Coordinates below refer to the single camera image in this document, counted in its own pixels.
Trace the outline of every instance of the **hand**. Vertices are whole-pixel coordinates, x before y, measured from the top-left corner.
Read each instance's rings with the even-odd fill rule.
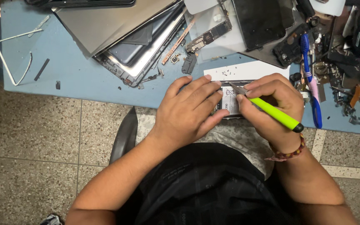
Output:
[[[304,114],[302,95],[281,74],[264,76],[244,86],[248,98],[261,97],[266,102],[301,122]],[[291,153],[301,144],[299,134],[286,128],[265,112],[259,111],[244,95],[237,95],[241,114],[249,120],[260,136],[282,153]]]
[[[202,138],[223,117],[230,114],[224,109],[209,116],[223,96],[223,92],[218,90],[221,82],[210,82],[211,78],[210,75],[205,75],[191,82],[192,76],[183,76],[168,88],[157,110],[155,125],[148,136],[164,145],[169,154]]]

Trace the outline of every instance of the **chair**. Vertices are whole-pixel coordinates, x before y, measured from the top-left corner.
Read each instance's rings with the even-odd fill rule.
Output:
[[[136,109],[133,106],[133,108],[124,117],[119,130],[116,133],[109,164],[112,164],[136,146],[137,126],[137,114]]]

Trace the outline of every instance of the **black shirt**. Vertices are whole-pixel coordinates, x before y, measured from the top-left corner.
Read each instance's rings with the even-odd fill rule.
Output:
[[[133,216],[126,214],[132,224],[293,223],[264,175],[243,154],[217,143],[191,144],[172,153],[147,174],[123,208],[132,211]]]

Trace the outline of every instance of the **blue table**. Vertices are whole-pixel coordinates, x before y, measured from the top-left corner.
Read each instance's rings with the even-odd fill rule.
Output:
[[[31,38],[22,36],[2,43],[2,53],[16,81],[21,78],[27,67],[30,59],[29,52],[33,53],[33,62],[20,85],[14,86],[4,69],[4,89],[7,91],[157,108],[167,87],[176,78],[184,75],[181,73],[182,60],[175,65],[167,63],[161,66],[158,63],[158,67],[164,70],[164,78],[158,77],[144,83],[145,89],[142,90],[127,87],[94,59],[86,59],[51,11],[40,11],[26,5],[22,0],[15,0],[4,2],[1,13],[2,38],[32,31],[47,15],[51,16],[41,27],[42,32],[34,33]],[[183,48],[178,48],[177,52],[180,52],[182,56],[186,55]],[[38,81],[34,81],[34,77],[47,58],[50,62]],[[250,61],[254,59],[237,53],[232,54],[227,56],[227,59],[197,64],[192,76],[198,78],[203,76],[203,71],[206,69]],[[299,65],[293,64],[290,73],[298,71]],[[147,76],[157,73],[158,70],[155,68],[150,70]],[[60,90],[55,88],[56,81],[60,81]],[[325,84],[324,89],[327,100],[321,103],[323,129],[360,133],[360,125],[350,124],[349,117],[342,115],[342,108],[335,107],[330,85]],[[360,117],[359,103],[356,108],[356,115]],[[314,128],[312,109],[309,104],[305,108],[303,125]]]

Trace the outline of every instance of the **white plastic frame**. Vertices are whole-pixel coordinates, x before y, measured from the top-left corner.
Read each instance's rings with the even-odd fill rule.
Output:
[[[6,41],[6,40],[9,40],[9,39],[13,39],[13,38],[17,38],[17,37],[20,37],[20,36],[24,36],[24,35],[27,35],[27,34],[35,33],[35,32],[38,32],[38,31],[42,31],[42,29],[33,30],[33,31],[31,31],[31,32],[27,32],[27,33],[24,33],[24,34],[19,34],[19,35],[10,37],[10,38],[5,38],[5,39],[0,40],[0,42]],[[8,69],[8,67],[7,67],[7,64],[6,64],[6,62],[5,62],[5,59],[4,59],[4,57],[3,57],[2,53],[1,53],[1,50],[0,50],[0,57],[1,57],[1,60],[3,61],[3,64],[4,64],[5,69],[6,69],[7,72],[8,72],[8,75],[9,75],[10,80],[12,81],[12,84],[15,85],[15,86],[19,85],[20,82],[22,82],[24,76],[26,75],[27,71],[28,71],[29,68],[30,68],[31,62],[32,62],[32,60],[33,60],[33,54],[30,52],[30,61],[29,61],[29,64],[28,64],[27,69],[26,69],[26,71],[24,72],[22,78],[19,80],[18,83],[16,83],[15,80],[13,79],[12,74],[10,73],[10,71],[9,71],[9,69]]]

